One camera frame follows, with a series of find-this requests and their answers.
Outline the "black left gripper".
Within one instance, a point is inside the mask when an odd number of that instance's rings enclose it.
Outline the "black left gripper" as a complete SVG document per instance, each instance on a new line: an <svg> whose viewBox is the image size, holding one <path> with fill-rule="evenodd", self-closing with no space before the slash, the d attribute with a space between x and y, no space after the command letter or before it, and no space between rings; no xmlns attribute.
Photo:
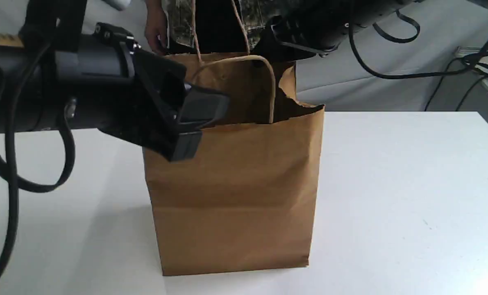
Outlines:
<svg viewBox="0 0 488 295"><path fill-rule="evenodd" d="M119 54L130 80L114 91L112 120L100 131L150 149L171 162L192 159L204 128L225 117L229 96L184 82L183 65L141 48L128 30L97 23L93 36Z"/></svg>

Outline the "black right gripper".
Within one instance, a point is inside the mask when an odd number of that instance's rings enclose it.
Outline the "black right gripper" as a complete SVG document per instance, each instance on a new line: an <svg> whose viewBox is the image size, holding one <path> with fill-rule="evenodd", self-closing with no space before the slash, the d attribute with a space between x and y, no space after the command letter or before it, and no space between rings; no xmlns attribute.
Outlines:
<svg viewBox="0 0 488 295"><path fill-rule="evenodd" d="M272 17L259 35L252 54L269 62L293 62L314 56L325 57L343 42L343 30L300 24L297 19Z"/></svg>

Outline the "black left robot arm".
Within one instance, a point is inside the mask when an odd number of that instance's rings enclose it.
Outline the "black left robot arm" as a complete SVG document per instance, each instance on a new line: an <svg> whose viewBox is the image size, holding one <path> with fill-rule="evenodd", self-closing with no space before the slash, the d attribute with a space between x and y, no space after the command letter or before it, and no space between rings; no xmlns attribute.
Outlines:
<svg viewBox="0 0 488 295"><path fill-rule="evenodd" d="M99 129L169 161L194 157L202 129L229 97L186 82L186 67L142 49L124 28L83 34L85 0L31 0L17 35L0 33L0 133L7 100L34 65L17 103L16 132Z"/></svg>

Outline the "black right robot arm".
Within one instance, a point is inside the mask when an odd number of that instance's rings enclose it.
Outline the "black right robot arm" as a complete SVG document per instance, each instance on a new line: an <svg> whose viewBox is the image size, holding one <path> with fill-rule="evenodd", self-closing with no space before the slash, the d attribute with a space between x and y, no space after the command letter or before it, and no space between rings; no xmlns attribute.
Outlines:
<svg viewBox="0 0 488 295"><path fill-rule="evenodd" d="M285 15L268 19L251 54L269 62L293 62L314 56L327 56L349 35L373 28L392 43L410 43L421 27L400 9L410 0L304 0ZM400 39L385 32L377 23L391 14L415 28L415 35Z"/></svg>

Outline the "person's right hand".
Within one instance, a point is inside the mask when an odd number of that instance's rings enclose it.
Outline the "person's right hand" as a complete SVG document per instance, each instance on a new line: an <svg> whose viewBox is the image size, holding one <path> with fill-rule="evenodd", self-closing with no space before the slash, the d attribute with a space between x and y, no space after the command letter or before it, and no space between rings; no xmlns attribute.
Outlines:
<svg viewBox="0 0 488 295"><path fill-rule="evenodd" d="M152 51L159 55L166 55L167 47L167 15L161 0L146 0L147 9L145 37Z"/></svg>

